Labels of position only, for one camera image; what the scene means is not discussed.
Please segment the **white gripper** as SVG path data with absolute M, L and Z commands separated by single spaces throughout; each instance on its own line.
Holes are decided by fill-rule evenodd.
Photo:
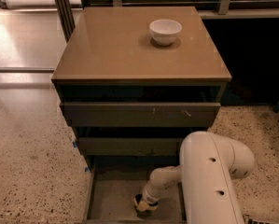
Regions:
M 148 187 L 144 187 L 142 197 L 145 201 L 140 201 L 135 205 L 135 209 L 139 212 L 154 211 L 158 208 L 157 201 L 160 199 L 159 195 Z

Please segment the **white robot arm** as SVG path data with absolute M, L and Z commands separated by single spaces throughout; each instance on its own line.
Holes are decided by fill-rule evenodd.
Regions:
M 181 144 L 179 164 L 151 173 L 133 199 L 135 209 L 156 210 L 166 190 L 181 184 L 187 224 L 244 224 L 232 181 L 248 177 L 254 167 L 254 154 L 244 143 L 209 132 L 191 133 Z

